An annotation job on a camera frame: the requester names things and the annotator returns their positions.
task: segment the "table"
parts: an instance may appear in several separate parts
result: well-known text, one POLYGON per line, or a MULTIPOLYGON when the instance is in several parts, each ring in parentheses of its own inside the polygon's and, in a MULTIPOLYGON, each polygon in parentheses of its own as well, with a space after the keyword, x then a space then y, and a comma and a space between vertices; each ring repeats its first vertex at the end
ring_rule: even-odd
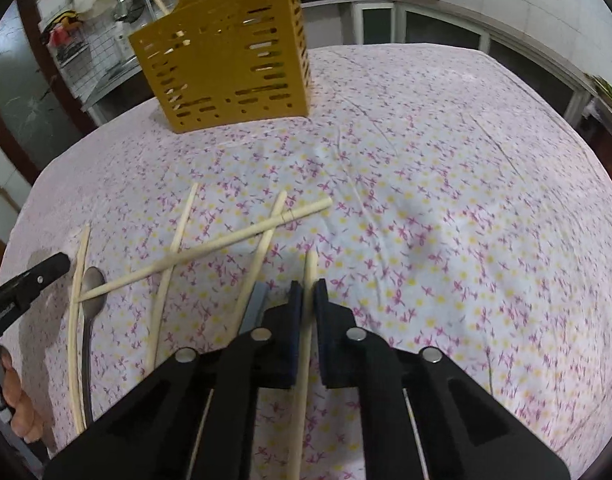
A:
MULTIPOLYGON (((555 450, 573 478, 612 435, 612 183, 584 141, 485 54, 437 45, 310 51, 308 118, 177 136, 156 101, 105 124, 39 177, 10 236, 0 283, 85 222, 87 264, 111 280, 163 256, 188 190, 183 247, 329 194, 323 214, 278 228, 262 279, 270 304, 319 252, 332 301, 391 345, 444 350, 555 450)), ((223 345, 256 240, 177 267, 158 361, 223 345)), ((143 375, 159 276, 108 296, 92 339, 96 416, 143 375)), ((71 275, 4 336, 50 421, 74 435, 66 380, 71 275)), ((327 392, 312 362, 302 475, 364 476, 357 395, 327 392)), ((290 395, 263 391, 252 477, 285 467, 290 395)))

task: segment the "green vegetable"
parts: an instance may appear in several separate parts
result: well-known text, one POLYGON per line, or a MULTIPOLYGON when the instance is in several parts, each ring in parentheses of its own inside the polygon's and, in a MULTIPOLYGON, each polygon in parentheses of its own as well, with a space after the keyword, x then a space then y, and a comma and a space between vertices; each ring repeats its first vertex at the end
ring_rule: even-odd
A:
POLYGON ((609 104, 612 105, 612 86, 610 85, 610 83, 606 81, 606 79, 603 79, 596 75, 588 75, 588 74, 585 74, 585 75, 595 85, 595 89, 597 90, 597 93, 601 97, 607 98, 609 101, 609 104))

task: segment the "wooden door frame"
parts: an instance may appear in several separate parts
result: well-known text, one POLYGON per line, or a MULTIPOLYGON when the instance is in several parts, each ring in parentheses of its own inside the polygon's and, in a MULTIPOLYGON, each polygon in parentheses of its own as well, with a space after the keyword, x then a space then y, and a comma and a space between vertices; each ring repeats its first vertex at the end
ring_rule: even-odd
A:
POLYGON ((0 114, 0 148, 12 162, 13 166, 22 174, 32 186, 39 176, 39 168, 30 160, 17 139, 14 138, 0 114))
POLYGON ((50 90, 55 94, 66 115, 74 123, 74 126, 81 132, 81 136, 87 136, 97 126, 90 115, 81 110, 81 102, 70 92, 70 88, 68 88, 66 82, 61 77, 61 73, 57 65, 55 65, 48 47, 41 43, 41 32, 39 31, 41 16, 39 15, 37 2, 35 0, 17 0, 17 6, 30 49, 39 64, 39 68, 50 90))

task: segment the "red object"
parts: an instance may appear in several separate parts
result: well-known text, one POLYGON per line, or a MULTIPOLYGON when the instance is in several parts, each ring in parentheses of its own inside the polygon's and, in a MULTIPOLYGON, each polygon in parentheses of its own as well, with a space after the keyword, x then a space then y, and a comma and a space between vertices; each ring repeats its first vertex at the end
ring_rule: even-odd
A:
POLYGON ((70 37, 70 34, 68 34, 68 31, 64 28, 63 25, 57 25, 51 30, 49 43, 50 46, 56 48, 58 46, 67 45, 68 43, 70 43, 70 41, 72 41, 72 38, 70 37))

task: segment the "chopstick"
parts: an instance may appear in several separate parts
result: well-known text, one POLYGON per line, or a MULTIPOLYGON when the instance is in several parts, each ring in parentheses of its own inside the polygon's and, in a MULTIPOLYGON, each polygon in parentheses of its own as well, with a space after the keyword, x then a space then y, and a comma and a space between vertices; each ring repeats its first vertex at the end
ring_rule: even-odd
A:
POLYGON ((111 282, 108 282, 105 285, 98 286, 97 288, 86 292, 85 294, 81 295, 78 300, 79 302, 81 302, 89 300, 90 298, 96 298, 97 296, 101 296, 102 294, 107 294, 108 292, 117 290, 122 286, 130 285, 131 283, 143 280, 144 278, 147 278, 148 276, 151 276, 156 272, 166 270, 168 267, 185 264, 189 261, 201 258, 206 254, 210 254, 224 247, 236 244, 237 242, 245 240, 246 238, 250 238, 252 236, 258 235, 259 233, 263 233, 264 231, 268 231, 269 229, 273 229, 280 225, 288 224, 292 221, 299 220, 300 218, 304 218, 305 216, 311 215, 313 213, 323 211, 324 209, 330 207, 332 203, 333 200, 328 196, 326 198, 317 200, 316 202, 310 203, 302 207, 298 207, 292 210, 288 209, 288 211, 285 211, 276 216, 272 216, 257 224, 250 225, 246 228, 234 231, 214 240, 209 240, 196 247, 181 251, 180 253, 169 254, 167 256, 164 256, 160 260, 154 262, 153 264, 150 264, 149 266, 146 266, 139 270, 135 270, 134 272, 126 274, 121 278, 117 278, 116 280, 112 280, 111 282))
POLYGON ((299 334, 299 363, 297 381, 292 398, 291 430, 288 437, 287 480, 299 480, 303 452, 304 428, 306 425, 306 406, 308 399, 308 372, 310 371, 310 346, 313 325, 313 288, 317 281, 317 250, 310 249, 306 254, 304 274, 304 303, 301 314, 299 334))
MULTIPOLYGON (((175 236, 173 237, 173 242, 172 244, 170 244, 171 253, 179 252, 179 247, 181 247, 182 244, 183 230, 185 229, 188 217, 190 216, 190 211, 193 208, 193 201, 195 200, 195 195, 197 194, 198 187, 199 184, 195 182, 191 187, 188 199, 186 199, 185 207, 183 208, 181 218, 179 219, 179 224, 177 224, 175 236)), ((173 275, 173 269, 174 267, 168 267, 166 270, 164 270, 161 275, 161 282, 159 283, 159 288, 157 289, 155 305, 153 306, 152 314, 150 316, 150 333, 148 334, 146 363, 144 365, 144 370, 146 371, 145 375, 149 375, 152 370, 155 369, 155 361, 157 358, 157 344, 159 343, 159 330, 161 328, 161 318, 164 314, 164 304, 166 304, 166 295, 168 293, 168 286, 170 285, 170 278, 173 275)))
POLYGON ((68 390, 70 391, 70 409, 74 419, 74 429, 77 434, 81 434, 86 426, 84 424, 84 412, 81 408, 81 394, 79 389, 79 372, 76 351, 76 332, 79 322, 78 299, 81 293, 81 282, 84 277, 84 267, 86 267, 86 253, 88 250, 88 240, 90 238, 90 225, 86 224, 79 240, 79 250, 76 254, 76 265, 74 267, 74 277, 72 289, 70 290, 70 306, 68 308, 68 341, 66 352, 68 355, 68 390))
MULTIPOLYGON (((270 213, 271 218, 281 213, 281 210, 283 209, 283 204, 286 202, 287 197, 288 193, 286 193, 284 190, 279 192, 279 195, 277 196, 275 204, 273 205, 273 209, 270 213)), ((264 232, 261 240, 259 240, 257 250, 255 251, 255 257, 253 258, 253 262, 250 265, 250 270, 246 273, 244 285, 241 287, 237 302, 235 303, 234 319, 227 330, 226 343, 230 343, 237 336, 241 321, 244 319, 244 313, 246 312, 246 304, 248 303, 248 300, 250 298, 250 293, 255 287, 257 276, 259 276, 259 271, 262 269, 263 259, 265 258, 265 255, 268 252, 268 247, 270 246, 270 241, 272 240, 274 234, 275 228, 273 227, 271 229, 268 229, 268 231, 264 232)))

